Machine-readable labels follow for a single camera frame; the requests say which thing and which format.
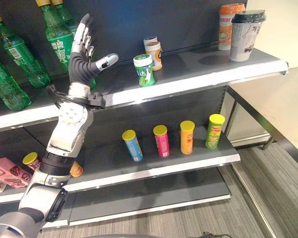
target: gray carpet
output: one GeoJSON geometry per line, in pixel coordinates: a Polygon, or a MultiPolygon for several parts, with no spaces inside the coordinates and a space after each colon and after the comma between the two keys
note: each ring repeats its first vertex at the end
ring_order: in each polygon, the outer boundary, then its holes
{"type": "MultiPolygon", "coordinates": [[[[239,150],[235,163],[279,238],[298,238],[298,166],[278,145],[239,150]]],[[[48,229],[39,238],[85,238],[103,234],[145,234],[164,238],[198,237],[203,231],[234,238],[266,238],[229,166],[220,169],[232,198],[228,201],[153,212],[73,227],[48,229]]]]}

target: store shelf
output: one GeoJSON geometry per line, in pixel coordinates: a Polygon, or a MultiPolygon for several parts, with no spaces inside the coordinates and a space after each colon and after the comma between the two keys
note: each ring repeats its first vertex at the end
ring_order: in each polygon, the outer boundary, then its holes
{"type": "MultiPolygon", "coordinates": [[[[75,194],[69,194],[58,220],[56,220],[55,222],[45,224],[43,228],[68,226],[74,200],[75,194]]],[[[16,212],[18,210],[18,207],[19,202],[0,204],[0,216],[8,212],[16,212]]]]}
{"type": "MultiPolygon", "coordinates": [[[[131,62],[123,62],[102,72],[96,91],[103,93],[106,107],[122,107],[176,96],[193,91],[233,84],[255,78],[285,73],[287,63],[254,49],[248,61],[230,61],[229,51],[216,47],[163,55],[163,68],[154,72],[156,84],[141,88],[131,62]]],[[[69,79],[54,80],[59,91],[67,92],[69,79]]],[[[22,88],[32,99],[27,109],[11,113],[0,100],[0,131],[56,120],[58,110],[43,89],[30,85],[22,88]]]]}
{"type": "MultiPolygon", "coordinates": [[[[158,177],[189,170],[221,166],[240,160],[231,143],[221,135],[218,147],[214,150],[205,147],[206,129],[194,130],[193,153],[184,155],[180,151],[179,132],[169,133],[170,156],[160,158],[154,137],[139,139],[144,153],[141,162],[134,162],[124,142],[81,151],[78,160],[84,161],[84,173],[71,178],[64,188],[69,192],[95,189],[127,181],[158,177]]],[[[0,203],[17,201],[23,190],[7,189],[0,194],[0,203]]]]}
{"type": "Polygon", "coordinates": [[[149,178],[77,193],[70,226],[228,198],[217,168],[149,178]]]}

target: white bottle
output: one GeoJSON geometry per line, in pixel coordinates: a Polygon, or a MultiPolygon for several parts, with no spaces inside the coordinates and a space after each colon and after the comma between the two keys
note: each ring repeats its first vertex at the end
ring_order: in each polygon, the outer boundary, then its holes
{"type": "Polygon", "coordinates": [[[159,70],[162,68],[162,62],[161,62],[161,43],[158,41],[150,42],[145,45],[146,53],[150,54],[152,57],[152,63],[153,63],[153,71],[159,70]]]}

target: green plastic bottle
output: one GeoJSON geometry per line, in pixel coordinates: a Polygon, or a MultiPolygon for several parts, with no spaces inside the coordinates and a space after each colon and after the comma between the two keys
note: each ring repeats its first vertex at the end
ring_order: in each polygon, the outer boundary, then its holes
{"type": "Polygon", "coordinates": [[[78,23],[74,21],[70,12],[64,7],[63,0],[52,0],[53,5],[62,21],[68,26],[73,35],[75,35],[78,23]]]}
{"type": "MultiPolygon", "coordinates": [[[[36,0],[36,3],[43,12],[46,38],[58,56],[64,70],[68,73],[74,40],[73,33],[59,15],[53,11],[50,0],[36,0]]],[[[90,88],[93,89],[95,86],[95,80],[92,80],[90,88]]]]}
{"type": "Polygon", "coordinates": [[[13,111],[20,111],[31,104],[28,95],[19,87],[13,77],[0,63],[0,97],[13,111]]]}
{"type": "Polygon", "coordinates": [[[11,31],[0,17],[0,38],[5,51],[21,67],[30,83],[36,87],[45,87],[51,83],[47,73],[42,69],[24,43],[24,40],[11,31]]]}

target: pink chip can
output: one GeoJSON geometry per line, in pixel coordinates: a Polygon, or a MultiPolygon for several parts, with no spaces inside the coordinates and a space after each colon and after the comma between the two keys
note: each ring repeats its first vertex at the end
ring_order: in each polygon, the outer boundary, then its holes
{"type": "Polygon", "coordinates": [[[38,156],[38,153],[32,152],[30,154],[27,154],[23,160],[22,163],[33,169],[34,171],[40,167],[42,160],[38,156]]]}
{"type": "Polygon", "coordinates": [[[165,125],[157,125],[153,129],[155,141],[157,143],[159,156],[162,158],[170,155],[167,127],[165,125]]]}

